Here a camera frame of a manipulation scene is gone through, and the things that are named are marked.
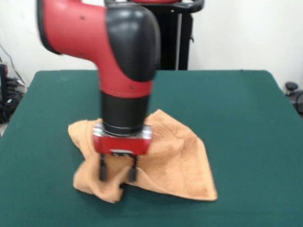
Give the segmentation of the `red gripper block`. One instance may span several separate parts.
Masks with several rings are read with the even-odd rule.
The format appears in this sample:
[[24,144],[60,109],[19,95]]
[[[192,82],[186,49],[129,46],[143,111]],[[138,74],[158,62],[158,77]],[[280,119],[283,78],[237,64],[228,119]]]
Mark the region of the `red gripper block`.
[[135,182],[137,176],[137,156],[147,154],[152,141],[152,128],[144,125],[143,129],[131,136],[117,137],[108,134],[102,124],[95,124],[92,129],[94,149],[100,153],[99,178],[107,181],[107,165],[105,154],[130,155],[133,164],[129,170],[129,182]]

